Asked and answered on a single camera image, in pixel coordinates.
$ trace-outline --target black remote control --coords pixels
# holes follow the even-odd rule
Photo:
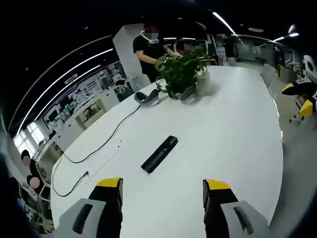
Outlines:
[[[165,159],[169,152],[177,144],[178,140],[175,136],[170,135],[156,151],[141,166],[149,174],[152,173],[157,166]]]

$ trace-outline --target black cable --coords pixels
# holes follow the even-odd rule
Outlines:
[[[111,134],[111,136],[108,138],[108,140],[107,140],[104,144],[102,144],[97,150],[93,151],[93,152],[90,153],[88,156],[86,156],[83,160],[81,160],[81,161],[72,161],[70,158],[68,158],[68,157],[65,155],[65,153],[63,153],[63,154],[60,155],[60,160],[59,160],[58,164],[56,165],[56,168],[55,168],[55,170],[54,170],[54,172],[53,172],[53,176],[52,176],[52,188],[53,188],[54,192],[55,192],[58,196],[60,196],[60,197],[67,197],[69,194],[72,193],[72,191],[75,189],[75,187],[76,187],[77,184],[80,182],[80,180],[81,180],[84,176],[88,175],[88,171],[86,171],[86,172],[78,179],[78,181],[75,183],[75,185],[73,186],[73,188],[72,188],[67,194],[65,194],[65,195],[60,195],[60,194],[55,190],[55,188],[54,188],[54,176],[55,176],[55,171],[57,170],[57,168],[58,168],[58,166],[59,166],[59,164],[60,164],[60,162],[61,162],[61,157],[62,157],[62,155],[64,155],[70,162],[72,162],[72,163],[74,163],[74,164],[79,164],[79,163],[85,161],[85,160],[88,159],[91,155],[95,154],[95,153],[98,152],[102,147],[104,147],[104,146],[108,143],[108,141],[110,141],[110,139],[113,137],[113,135],[116,133],[116,131],[118,130],[119,126],[120,126],[128,117],[130,117],[131,115],[133,115],[134,113],[136,113],[136,111],[140,108],[140,106],[141,106],[141,105],[139,105],[135,111],[133,111],[132,113],[130,113],[129,115],[127,115],[127,116],[117,125],[117,127],[114,129],[114,131],[113,131],[113,133]]]
[[[136,111],[140,108],[140,106],[141,106],[141,105],[139,105],[139,106],[137,107],[137,109],[136,109],[134,112],[132,112],[132,113],[130,113],[129,115],[127,115],[127,116],[117,125],[117,127],[114,129],[114,131],[113,131],[113,133],[111,134],[111,136],[108,138],[108,140],[107,140],[104,144],[102,144],[97,150],[93,151],[93,152],[90,153],[88,156],[86,156],[83,160],[80,160],[80,161],[72,161],[70,158],[68,158],[68,157],[65,155],[65,153],[64,153],[64,156],[65,156],[70,162],[72,162],[72,163],[74,163],[74,164],[79,164],[79,163],[81,163],[81,162],[84,162],[84,161],[85,161],[86,159],[88,159],[90,156],[92,156],[93,154],[95,154],[96,152],[98,152],[101,148],[103,148],[103,147],[110,141],[110,139],[113,137],[113,135],[116,133],[116,131],[118,130],[119,126],[120,126],[128,117],[130,117],[131,115],[133,115],[134,113],[136,113]]]

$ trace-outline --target yellow object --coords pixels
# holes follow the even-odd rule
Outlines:
[[[309,100],[306,100],[305,103],[303,104],[301,110],[299,111],[299,115],[301,116],[310,116],[311,114],[313,114],[313,103]]]
[[[115,177],[115,178],[106,178],[104,180],[101,180],[97,186],[102,186],[102,187],[118,187],[119,185],[119,180],[120,177]]]
[[[292,83],[287,84],[286,87],[282,90],[282,92],[284,92],[286,89],[290,87],[294,87],[294,85]]]
[[[230,189],[230,186],[221,181],[213,180],[213,179],[206,179],[209,189],[210,190],[217,190],[217,189]]]

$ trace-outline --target desk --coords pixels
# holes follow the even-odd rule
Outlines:
[[[161,103],[141,107],[90,159],[75,165],[62,157],[54,178],[60,194],[69,192],[85,171],[90,176],[67,197],[51,190],[55,227],[63,212],[87,198],[98,181],[111,177],[123,178],[122,238],[205,237],[206,178],[230,184],[239,200],[246,200],[271,222],[283,170],[274,102],[255,70],[227,66],[208,66],[208,70],[217,88],[212,96],[183,104],[160,94]],[[155,87],[151,84],[141,91],[149,94]],[[114,107],[66,155],[83,159],[137,107],[133,96]],[[178,144],[147,174],[140,166],[169,135],[176,136]]]

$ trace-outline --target window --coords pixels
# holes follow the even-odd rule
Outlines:
[[[32,146],[30,140],[26,137],[24,131],[21,131],[16,137],[14,137],[13,141],[20,153],[22,153],[23,150],[28,150],[31,157],[34,155],[35,148]]]
[[[44,139],[44,135],[41,133],[35,122],[30,123],[27,126],[27,129],[37,144],[39,144],[40,141]]]

